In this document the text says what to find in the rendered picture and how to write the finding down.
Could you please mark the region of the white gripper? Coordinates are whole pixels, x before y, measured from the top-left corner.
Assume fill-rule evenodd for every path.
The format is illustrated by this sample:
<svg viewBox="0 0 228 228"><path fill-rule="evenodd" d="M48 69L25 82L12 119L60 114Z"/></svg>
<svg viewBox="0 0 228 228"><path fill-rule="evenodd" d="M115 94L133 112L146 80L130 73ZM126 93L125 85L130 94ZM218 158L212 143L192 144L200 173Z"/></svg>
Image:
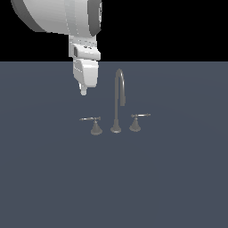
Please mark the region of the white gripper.
<svg viewBox="0 0 228 228"><path fill-rule="evenodd" d="M84 59L75 59L73 61L73 74L78 81L81 95L86 95L87 87L96 87L98 68L97 61Z"/></svg>

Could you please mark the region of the grey gooseneck faucet spout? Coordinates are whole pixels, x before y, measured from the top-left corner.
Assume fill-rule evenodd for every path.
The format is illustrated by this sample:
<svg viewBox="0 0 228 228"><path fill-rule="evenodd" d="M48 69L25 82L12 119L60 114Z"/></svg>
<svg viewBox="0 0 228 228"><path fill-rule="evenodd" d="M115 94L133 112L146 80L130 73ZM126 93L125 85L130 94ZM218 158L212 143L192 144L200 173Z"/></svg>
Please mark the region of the grey gooseneck faucet spout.
<svg viewBox="0 0 228 228"><path fill-rule="evenodd" d="M124 106L126 104L125 96L125 79L121 69L118 69L115 76L115 118L113 127L110 129L112 133L118 134L121 128L118 124L118 104Z"/></svg>

